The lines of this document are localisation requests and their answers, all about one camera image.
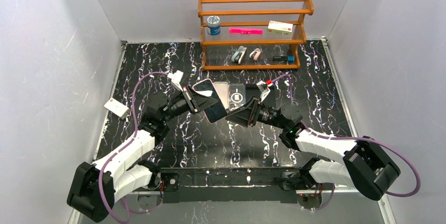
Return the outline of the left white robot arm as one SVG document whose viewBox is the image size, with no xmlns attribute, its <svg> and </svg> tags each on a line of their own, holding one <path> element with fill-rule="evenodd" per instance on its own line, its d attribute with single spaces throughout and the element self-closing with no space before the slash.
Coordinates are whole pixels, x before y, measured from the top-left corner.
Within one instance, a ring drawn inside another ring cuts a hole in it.
<svg viewBox="0 0 446 224">
<path fill-rule="evenodd" d="M 182 88 L 169 99 L 156 93 L 147 100 L 136 133 L 107 156 L 75 170 L 67 204 L 98 223 L 113 215 L 114 204 L 130 192 L 148 186 L 156 178 L 157 167 L 140 158 L 162 142 L 169 132 L 167 123 L 184 113 L 195 114 L 220 102 L 215 88 L 195 91 Z"/>
</svg>

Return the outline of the dark phone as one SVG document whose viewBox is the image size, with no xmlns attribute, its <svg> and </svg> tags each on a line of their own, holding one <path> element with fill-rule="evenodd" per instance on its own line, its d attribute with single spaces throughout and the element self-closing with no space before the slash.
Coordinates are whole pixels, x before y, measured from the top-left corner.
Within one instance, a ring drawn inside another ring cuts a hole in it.
<svg viewBox="0 0 446 224">
<path fill-rule="evenodd" d="M 248 102 L 251 97 L 260 98 L 261 91 L 256 84 L 246 84 L 245 94 L 246 94 L 246 102 Z"/>
</svg>

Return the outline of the clear phone case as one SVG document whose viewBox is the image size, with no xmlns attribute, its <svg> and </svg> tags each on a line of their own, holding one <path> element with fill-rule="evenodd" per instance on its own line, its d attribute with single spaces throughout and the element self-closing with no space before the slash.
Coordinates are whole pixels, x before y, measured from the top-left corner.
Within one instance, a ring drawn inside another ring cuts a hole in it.
<svg viewBox="0 0 446 224">
<path fill-rule="evenodd" d="M 246 102 L 246 88 L 244 84 L 229 84 L 229 111 L 233 111 Z"/>
</svg>

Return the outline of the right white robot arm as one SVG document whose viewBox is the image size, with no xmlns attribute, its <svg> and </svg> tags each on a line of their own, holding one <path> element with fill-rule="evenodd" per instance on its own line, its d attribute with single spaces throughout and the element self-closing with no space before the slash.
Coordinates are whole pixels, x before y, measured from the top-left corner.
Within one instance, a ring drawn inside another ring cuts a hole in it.
<svg viewBox="0 0 446 224">
<path fill-rule="evenodd" d="M 256 123 L 277 127 L 282 130 L 279 138 L 287 148 L 317 155 L 296 174 L 280 179 L 290 185 L 306 188 L 326 183 L 344 185 L 378 201 L 401 174 L 400 168 L 374 140 L 337 139 L 311 130 L 302 122 L 302 115 L 293 103 L 274 109 L 252 97 L 231 111 L 226 120 L 244 127 Z"/>
</svg>

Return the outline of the beige phone case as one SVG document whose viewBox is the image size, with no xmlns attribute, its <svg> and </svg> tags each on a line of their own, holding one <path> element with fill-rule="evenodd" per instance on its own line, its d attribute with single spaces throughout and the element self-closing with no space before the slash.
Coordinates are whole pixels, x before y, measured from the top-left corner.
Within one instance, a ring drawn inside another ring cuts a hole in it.
<svg viewBox="0 0 446 224">
<path fill-rule="evenodd" d="M 224 108 L 227 110 L 229 108 L 229 83 L 214 82 L 214 87 Z"/>
</svg>

